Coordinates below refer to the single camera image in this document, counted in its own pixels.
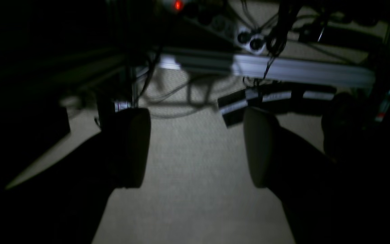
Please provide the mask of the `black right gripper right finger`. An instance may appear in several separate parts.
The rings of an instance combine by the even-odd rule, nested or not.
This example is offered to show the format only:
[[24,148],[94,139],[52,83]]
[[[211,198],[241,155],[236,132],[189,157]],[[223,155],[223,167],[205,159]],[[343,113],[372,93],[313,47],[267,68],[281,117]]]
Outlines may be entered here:
[[243,134],[251,180],[279,198],[297,244],[390,244],[390,127],[336,162],[256,108]]

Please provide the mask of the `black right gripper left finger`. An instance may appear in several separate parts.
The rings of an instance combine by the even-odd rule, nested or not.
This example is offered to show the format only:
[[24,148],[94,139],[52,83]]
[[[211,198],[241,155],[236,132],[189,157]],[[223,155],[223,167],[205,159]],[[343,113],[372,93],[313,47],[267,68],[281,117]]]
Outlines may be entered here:
[[149,110],[122,110],[59,162],[9,189],[5,242],[92,243],[113,191],[142,185],[150,136]]

